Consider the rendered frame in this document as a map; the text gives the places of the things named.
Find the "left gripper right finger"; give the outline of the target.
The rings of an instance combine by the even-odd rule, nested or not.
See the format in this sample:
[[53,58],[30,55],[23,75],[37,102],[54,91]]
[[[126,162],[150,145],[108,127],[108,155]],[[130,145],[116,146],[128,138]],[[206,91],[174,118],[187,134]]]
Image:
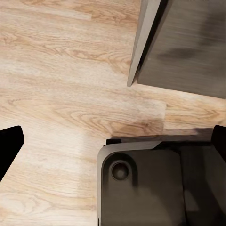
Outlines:
[[216,125],[212,132],[211,142],[226,163],[226,127]]

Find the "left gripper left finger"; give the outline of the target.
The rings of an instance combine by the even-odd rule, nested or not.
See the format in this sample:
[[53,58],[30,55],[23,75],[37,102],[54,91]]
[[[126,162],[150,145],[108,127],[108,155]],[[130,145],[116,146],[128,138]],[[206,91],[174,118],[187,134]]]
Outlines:
[[24,144],[24,134],[20,125],[0,130],[0,181]]

